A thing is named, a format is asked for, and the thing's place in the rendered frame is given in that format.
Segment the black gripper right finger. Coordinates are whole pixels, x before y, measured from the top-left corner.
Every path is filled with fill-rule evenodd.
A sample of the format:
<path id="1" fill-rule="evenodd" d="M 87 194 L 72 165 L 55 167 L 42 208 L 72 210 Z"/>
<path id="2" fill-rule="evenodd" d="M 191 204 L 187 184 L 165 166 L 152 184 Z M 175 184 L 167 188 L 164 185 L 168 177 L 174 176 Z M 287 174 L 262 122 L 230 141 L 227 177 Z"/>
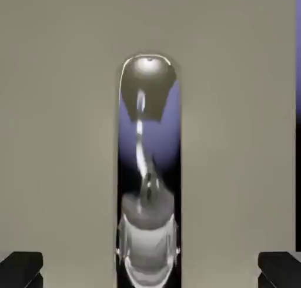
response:
<path id="1" fill-rule="evenodd" d="M 301 252 L 260 252 L 257 288 L 301 288 Z"/>

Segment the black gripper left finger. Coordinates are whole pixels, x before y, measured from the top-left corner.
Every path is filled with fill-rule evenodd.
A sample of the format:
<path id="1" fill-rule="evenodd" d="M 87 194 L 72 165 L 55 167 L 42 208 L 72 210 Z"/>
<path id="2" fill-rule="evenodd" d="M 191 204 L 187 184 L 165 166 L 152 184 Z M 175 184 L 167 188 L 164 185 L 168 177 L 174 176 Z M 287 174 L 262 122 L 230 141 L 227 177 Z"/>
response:
<path id="1" fill-rule="evenodd" d="M 44 256 L 33 251 L 0 251 L 0 288 L 44 288 Z"/>

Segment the beige cabinet door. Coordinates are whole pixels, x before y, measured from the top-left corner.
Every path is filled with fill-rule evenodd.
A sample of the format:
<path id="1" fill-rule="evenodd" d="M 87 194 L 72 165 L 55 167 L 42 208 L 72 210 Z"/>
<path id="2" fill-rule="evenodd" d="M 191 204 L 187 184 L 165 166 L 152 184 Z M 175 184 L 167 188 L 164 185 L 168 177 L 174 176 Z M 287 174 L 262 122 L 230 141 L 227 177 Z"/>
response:
<path id="1" fill-rule="evenodd" d="M 182 87 L 183 288 L 256 288 L 295 246 L 295 0 L 0 0 L 0 251 L 45 288 L 113 288 L 122 62 Z"/>

